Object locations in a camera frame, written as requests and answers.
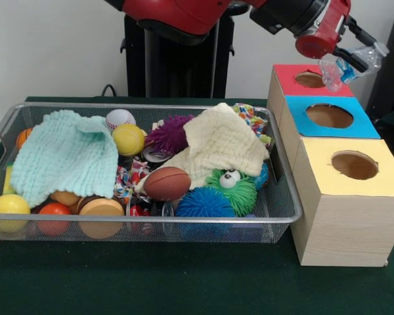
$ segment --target cable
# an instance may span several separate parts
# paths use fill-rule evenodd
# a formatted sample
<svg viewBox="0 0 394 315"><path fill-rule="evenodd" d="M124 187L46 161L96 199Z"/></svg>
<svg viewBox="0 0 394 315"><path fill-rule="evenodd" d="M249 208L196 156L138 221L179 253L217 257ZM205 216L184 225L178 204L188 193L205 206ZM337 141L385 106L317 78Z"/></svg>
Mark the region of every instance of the cable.
<svg viewBox="0 0 394 315"><path fill-rule="evenodd" d="M102 91L102 93L100 94L101 96L105 96L106 90L110 89L112 92L112 96L116 97L117 96L117 92L115 90L115 88L111 85L111 84L107 84L105 85L104 90Z"/></svg>

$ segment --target cream towel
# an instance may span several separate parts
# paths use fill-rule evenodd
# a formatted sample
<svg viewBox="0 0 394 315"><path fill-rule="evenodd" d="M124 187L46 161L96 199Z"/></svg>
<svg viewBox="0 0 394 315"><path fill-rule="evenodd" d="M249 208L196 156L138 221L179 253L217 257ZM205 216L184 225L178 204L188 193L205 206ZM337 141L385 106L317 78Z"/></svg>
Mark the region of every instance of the cream towel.
<svg viewBox="0 0 394 315"><path fill-rule="evenodd" d="M269 158L264 144L231 107L220 103L184 125L188 148L161 167L178 167L191 178L190 189L204 186L214 169L237 169L256 177ZM143 192L144 177L135 188Z"/></svg>

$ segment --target purple spiky ball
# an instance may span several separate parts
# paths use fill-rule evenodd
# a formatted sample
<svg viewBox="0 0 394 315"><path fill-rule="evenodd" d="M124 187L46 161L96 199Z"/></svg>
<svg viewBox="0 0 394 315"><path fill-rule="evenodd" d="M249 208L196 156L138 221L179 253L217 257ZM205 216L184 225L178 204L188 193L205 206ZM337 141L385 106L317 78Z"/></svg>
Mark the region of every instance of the purple spiky ball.
<svg viewBox="0 0 394 315"><path fill-rule="evenodd" d="M183 151L188 146L183 127L193 118L193 115L170 116L169 119L164 120L162 126L146 137L146 145L151 145L157 151L168 151L171 154Z"/></svg>

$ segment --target baseball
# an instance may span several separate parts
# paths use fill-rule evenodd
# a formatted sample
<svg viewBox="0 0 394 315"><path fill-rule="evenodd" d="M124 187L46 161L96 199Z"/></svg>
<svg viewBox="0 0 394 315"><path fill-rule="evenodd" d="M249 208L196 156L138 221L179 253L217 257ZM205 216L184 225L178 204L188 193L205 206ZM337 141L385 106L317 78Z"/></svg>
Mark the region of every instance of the baseball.
<svg viewBox="0 0 394 315"><path fill-rule="evenodd" d="M105 122L109 130L114 131L115 128L126 123L135 125L136 119L128 110L113 110L106 116Z"/></svg>

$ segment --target googly eye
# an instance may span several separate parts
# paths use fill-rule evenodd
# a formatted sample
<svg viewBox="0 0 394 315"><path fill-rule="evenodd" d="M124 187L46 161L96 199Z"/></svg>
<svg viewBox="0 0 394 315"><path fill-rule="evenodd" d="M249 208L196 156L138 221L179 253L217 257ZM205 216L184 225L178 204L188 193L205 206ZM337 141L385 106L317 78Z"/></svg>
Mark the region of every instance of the googly eye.
<svg viewBox="0 0 394 315"><path fill-rule="evenodd" d="M225 174L232 176L237 182L241 180L241 174L235 169L229 169Z"/></svg>
<svg viewBox="0 0 394 315"><path fill-rule="evenodd" d="M225 188L230 189L235 187L237 180L231 174L223 174L219 179L219 184Z"/></svg>

